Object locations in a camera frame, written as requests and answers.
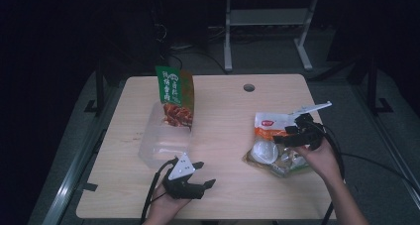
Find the human arm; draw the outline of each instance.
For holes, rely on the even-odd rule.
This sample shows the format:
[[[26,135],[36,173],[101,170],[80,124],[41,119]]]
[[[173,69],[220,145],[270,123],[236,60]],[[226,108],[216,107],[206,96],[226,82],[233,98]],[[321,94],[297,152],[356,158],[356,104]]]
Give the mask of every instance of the human arm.
[[[314,151],[305,147],[294,150],[305,158],[306,162],[324,180],[334,204],[338,223],[342,225],[368,224],[343,182],[336,157],[328,141],[324,138],[321,146]]]
[[[154,191],[153,202],[149,210],[148,219],[144,225],[165,225],[172,220],[191,199],[174,199],[166,193],[160,184]]]

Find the clear plastic container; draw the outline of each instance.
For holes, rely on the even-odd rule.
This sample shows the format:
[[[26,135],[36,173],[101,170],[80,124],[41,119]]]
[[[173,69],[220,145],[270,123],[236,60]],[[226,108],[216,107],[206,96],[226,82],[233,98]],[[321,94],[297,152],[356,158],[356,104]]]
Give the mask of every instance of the clear plastic container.
[[[164,121],[163,106],[155,103],[140,143],[139,156],[154,169],[160,168],[174,157],[188,153],[192,128],[173,127]]]

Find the green snack bag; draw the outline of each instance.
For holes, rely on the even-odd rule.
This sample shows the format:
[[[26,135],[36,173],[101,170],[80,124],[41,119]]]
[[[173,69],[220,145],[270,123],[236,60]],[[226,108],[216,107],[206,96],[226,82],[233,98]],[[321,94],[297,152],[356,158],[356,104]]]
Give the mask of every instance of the green snack bag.
[[[172,126],[192,126],[194,83],[191,73],[168,66],[157,66],[160,102],[165,121]]]

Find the gray carpet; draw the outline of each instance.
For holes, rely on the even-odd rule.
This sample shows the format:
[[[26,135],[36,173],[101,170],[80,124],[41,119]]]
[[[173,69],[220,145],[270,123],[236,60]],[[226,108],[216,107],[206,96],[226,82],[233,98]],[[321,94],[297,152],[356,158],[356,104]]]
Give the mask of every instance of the gray carpet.
[[[328,49],[334,36],[333,30],[314,30],[309,33],[305,46],[314,66],[314,70],[311,72],[303,69],[294,48],[292,39],[297,34],[298,32],[280,30],[275,38],[265,36],[246,44],[233,42],[234,70],[231,74],[300,73],[310,77],[329,69],[334,64],[334,62],[326,62]],[[182,66],[183,69],[193,74],[225,73],[221,65],[223,63],[223,43],[220,40],[210,43],[206,50],[190,48],[182,52],[173,52],[173,55],[176,57],[169,57],[171,66]],[[394,112],[372,117],[367,111],[363,99],[366,95],[366,83],[352,86],[345,80],[350,69],[350,67],[345,68],[324,81],[308,82],[315,103],[324,103],[327,100],[333,103],[332,107],[320,111],[323,123],[332,129],[343,153],[365,157],[395,168],[395,162],[389,149],[374,125],[374,122],[379,120],[397,145],[399,153],[412,169],[413,174],[420,178],[419,118],[400,96],[392,79],[382,72],[378,76],[377,96],[386,98]],[[124,82],[118,88],[106,86],[108,108],[99,117],[83,112],[87,102],[95,99],[94,82],[94,77],[90,77],[74,106],[51,173],[29,224],[43,222],[74,155],[83,145],[87,135],[95,130],[92,127],[107,128],[119,95],[124,88]],[[93,155],[80,184],[87,180],[94,159]],[[370,224],[414,225],[420,223],[419,207],[410,196],[401,178],[377,165],[353,157],[344,157],[344,162],[346,182]],[[60,224],[139,223],[138,220],[79,219],[75,215],[75,208],[80,195],[80,189],[76,189]],[[189,223],[177,221],[173,224]],[[280,224],[320,224],[320,221],[281,221]]]

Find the transparent plastic bag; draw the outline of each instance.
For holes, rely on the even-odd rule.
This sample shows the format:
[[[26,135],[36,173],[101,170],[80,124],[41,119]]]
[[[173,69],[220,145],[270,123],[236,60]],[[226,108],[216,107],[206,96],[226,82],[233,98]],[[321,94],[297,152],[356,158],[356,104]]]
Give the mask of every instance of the transparent plastic bag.
[[[306,161],[283,144],[275,144],[272,136],[285,136],[285,127],[293,126],[294,118],[288,114],[257,113],[255,140],[243,160],[257,168],[267,169],[286,177],[298,169],[307,168]]]

